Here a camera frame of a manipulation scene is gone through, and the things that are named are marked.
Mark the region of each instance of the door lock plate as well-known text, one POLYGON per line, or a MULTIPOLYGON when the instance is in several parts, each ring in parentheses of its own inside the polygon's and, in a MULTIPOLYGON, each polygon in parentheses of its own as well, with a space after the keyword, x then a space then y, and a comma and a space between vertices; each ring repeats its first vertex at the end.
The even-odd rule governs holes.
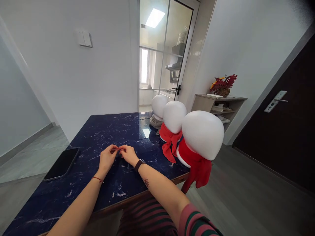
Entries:
POLYGON ((283 91, 281 90, 280 92, 278 92, 278 94, 274 97, 274 99, 269 103, 269 105, 266 107, 264 112, 271 112, 272 109, 281 101, 283 102, 287 102, 285 100, 282 100, 283 96, 286 94, 287 91, 283 91))

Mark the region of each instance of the marble table top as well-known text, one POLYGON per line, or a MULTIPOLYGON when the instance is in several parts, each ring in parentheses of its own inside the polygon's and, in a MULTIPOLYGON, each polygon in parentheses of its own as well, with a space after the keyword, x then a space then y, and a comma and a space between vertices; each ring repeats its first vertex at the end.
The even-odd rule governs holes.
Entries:
MULTIPOLYGON (((80 148, 65 177, 42 181, 4 235, 39 235, 49 231, 96 173, 99 155, 110 144, 130 145, 137 156, 169 179, 189 171, 180 161, 170 163, 162 152, 163 141, 150 126, 152 112, 91 116, 67 149, 80 148)), ((108 172, 94 212, 145 191, 139 174, 124 159, 116 158, 108 172)))

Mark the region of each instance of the black wristwatch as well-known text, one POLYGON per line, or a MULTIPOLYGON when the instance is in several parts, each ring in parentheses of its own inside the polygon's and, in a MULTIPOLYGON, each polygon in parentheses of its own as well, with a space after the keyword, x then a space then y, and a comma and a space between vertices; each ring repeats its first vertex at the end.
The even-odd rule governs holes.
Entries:
POLYGON ((138 172, 138 169, 139 169, 140 165, 143 164, 143 163, 145 163, 145 161, 142 160, 142 159, 139 159, 138 163, 135 166, 135 171, 136 172, 138 172))

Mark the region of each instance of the mannequin head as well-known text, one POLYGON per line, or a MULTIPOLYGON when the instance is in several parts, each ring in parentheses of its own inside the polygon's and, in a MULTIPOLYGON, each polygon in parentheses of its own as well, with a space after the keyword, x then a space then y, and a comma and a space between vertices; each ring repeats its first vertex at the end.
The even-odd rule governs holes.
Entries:
POLYGON ((163 122, 165 126, 174 134, 181 131, 181 125, 187 114, 186 107, 179 101, 167 103, 163 110, 163 122))
POLYGON ((188 113, 182 123, 187 146, 208 160, 217 156, 224 137, 222 121, 206 111, 188 113))
POLYGON ((167 97, 163 96, 162 94, 156 95, 152 99, 152 111, 156 119, 160 121, 163 120, 163 109, 167 103, 168 103, 167 97))

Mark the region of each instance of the red cloth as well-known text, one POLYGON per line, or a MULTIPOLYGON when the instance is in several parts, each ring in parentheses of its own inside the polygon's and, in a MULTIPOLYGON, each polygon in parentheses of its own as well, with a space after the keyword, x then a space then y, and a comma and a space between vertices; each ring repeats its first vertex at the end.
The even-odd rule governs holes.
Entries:
POLYGON ((182 191, 187 193, 191 184, 196 181, 196 188, 205 186, 210 177, 212 163, 210 160, 203 158, 198 153, 193 152, 185 142, 185 138, 180 142, 178 151, 181 158, 190 165, 188 179, 182 187, 182 191))
POLYGON ((163 144, 163 154, 164 156, 172 163, 176 163, 174 156, 176 155, 176 148, 177 148, 177 141, 182 137, 182 131, 180 131, 177 134, 173 134, 164 124, 162 123, 161 129, 159 131, 160 136, 163 140, 166 141, 165 144, 163 144))

